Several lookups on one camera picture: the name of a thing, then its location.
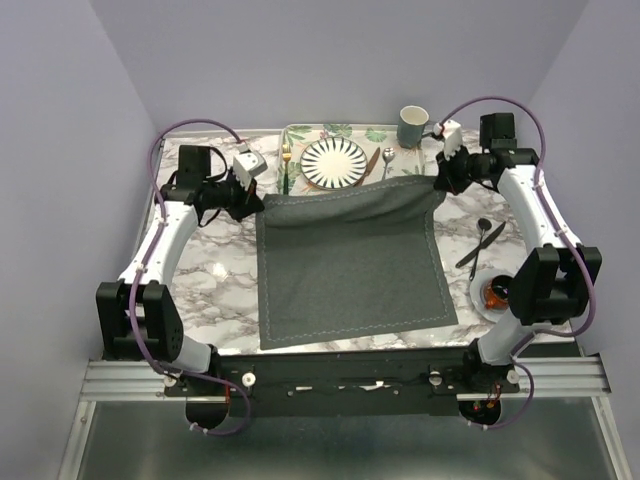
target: silver spoon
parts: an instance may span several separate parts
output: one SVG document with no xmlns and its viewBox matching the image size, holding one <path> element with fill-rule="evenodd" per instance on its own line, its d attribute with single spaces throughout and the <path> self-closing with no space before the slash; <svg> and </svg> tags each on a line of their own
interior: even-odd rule
<svg viewBox="0 0 640 480">
<path fill-rule="evenodd" d="M 387 178 L 387 167 L 394 158 L 396 158 L 396 151 L 393 148 L 387 147 L 382 151 L 382 160 L 384 160 L 384 173 L 382 174 L 383 180 Z"/>
<path fill-rule="evenodd" d="M 491 221 L 483 217 L 480 220 L 478 220 L 476 227 L 480 232 L 480 243 L 478 243 L 478 245 L 482 245 L 484 234 L 487 233 L 489 230 L 491 230 Z M 476 276 L 476 268 L 478 267 L 479 256 L 480 256 L 480 249 L 478 249 L 478 253 L 476 253 L 475 258 L 473 259 L 473 267 L 471 267 L 471 275 L 469 275 L 469 280 L 473 280 Z"/>
</svg>

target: gray cloth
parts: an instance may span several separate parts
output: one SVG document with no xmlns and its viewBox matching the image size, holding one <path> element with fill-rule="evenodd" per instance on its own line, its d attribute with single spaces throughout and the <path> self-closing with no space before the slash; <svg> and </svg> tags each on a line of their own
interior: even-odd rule
<svg viewBox="0 0 640 480">
<path fill-rule="evenodd" d="M 260 347 L 457 323 L 433 235 L 445 194 L 433 182 L 267 195 L 256 218 Z"/>
</svg>

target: plate with black pattern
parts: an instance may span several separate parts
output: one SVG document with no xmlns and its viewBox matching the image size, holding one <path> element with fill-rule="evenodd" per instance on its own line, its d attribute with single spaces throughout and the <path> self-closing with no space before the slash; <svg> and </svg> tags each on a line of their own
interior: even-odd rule
<svg viewBox="0 0 640 480">
<path fill-rule="evenodd" d="M 352 187 L 364 175 L 367 156 L 358 144 L 344 137 L 321 138 L 300 156 L 302 174 L 318 188 Z"/>
</svg>

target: tray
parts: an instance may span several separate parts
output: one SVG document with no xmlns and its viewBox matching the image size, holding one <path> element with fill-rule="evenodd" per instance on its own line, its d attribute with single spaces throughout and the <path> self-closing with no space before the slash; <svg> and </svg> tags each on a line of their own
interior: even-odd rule
<svg viewBox="0 0 640 480">
<path fill-rule="evenodd" d="M 433 143 L 433 147 L 438 149 L 440 144 L 433 139 L 425 138 L 422 140 L 423 144 L 417 148 L 402 148 L 398 145 L 396 139 L 396 129 L 397 127 L 395 125 L 360 125 L 348 123 L 294 124 L 287 126 L 280 136 L 278 152 L 278 193 L 283 193 L 284 163 L 282 162 L 282 144 L 285 141 L 291 145 L 289 195 L 300 196 L 329 193 L 327 190 L 321 190 L 308 183 L 307 179 L 300 172 L 300 155 L 306 146 L 320 138 L 329 136 L 339 136 L 353 140 L 362 147 L 368 159 L 371 158 L 378 147 L 380 147 L 381 150 L 387 147 L 393 147 L 396 151 L 396 157 L 389 164 L 387 178 L 404 175 L 437 175 L 438 168 L 434 159 L 427 161 L 424 151 L 430 143 Z M 384 168 L 385 164 L 382 160 L 381 153 L 375 168 L 365 179 L 364 185 L 382 180 Z"/>
</svg>

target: marble surface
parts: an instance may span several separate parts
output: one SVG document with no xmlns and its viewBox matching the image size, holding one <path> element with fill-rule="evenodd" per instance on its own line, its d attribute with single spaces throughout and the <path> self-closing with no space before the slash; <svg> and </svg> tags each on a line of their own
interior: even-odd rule
<svg viewBox="0 0 640 480">
<path fill-rule="evenodd" d="M 269 169 L 259 178 L 258 194 L 276 192 L 280 134 L 277 131 L 241 133 L 252 149 L 267 160 Z M 465 145 L 477 148 L 477 132 L 465 131 Z M 233 140 L 218 132 L 179 133 L 165 140 L 158 182 L 165 183 L 177 168 L 181 144 L 210 145 L 221 149 L 230 162 L 237 149 Z M 435 175 L 438 143 L 427 142 L 416 156 L 416 165 L 424 163 L 427 175 Z M 218 166 L 214 163 L 213 173 Z M 382 175 L 383 162 L 376 165 L 366 183 Z M 483 335 L 491 323 L 474 309 L 469 298 L 471 263 L 457 269 L 455 263 L 477 245 L 476 221 L 484 216 L 494 227 L 507 221 L 505 231 L 493 245 L 483 250 L 478 269 L 498 268 L 515 273 L 526 258 L 524 242 L 504 199 L 480 186 L 471 186 L 464 194 L 446 200 L 436 210 L 435 236 L 442 264 L 458 317 L 458 325 L 375 335 L 326 343 L 267 350 L 268 353 L 352 351 L 390 348 L 463 346 Z M 222 212 L 205 228 L 198 229 L 187 242 L 178 263 L 171 294 L 185 333 L 216 345 L 223 354 L 261 353 L 258 333 L 257 257 L 254 218 L 241 224 Z M 565 330 L 567 325 L 558 327 Z M 566 341 L 540 336 L 540 342 Z"/>
</svg>

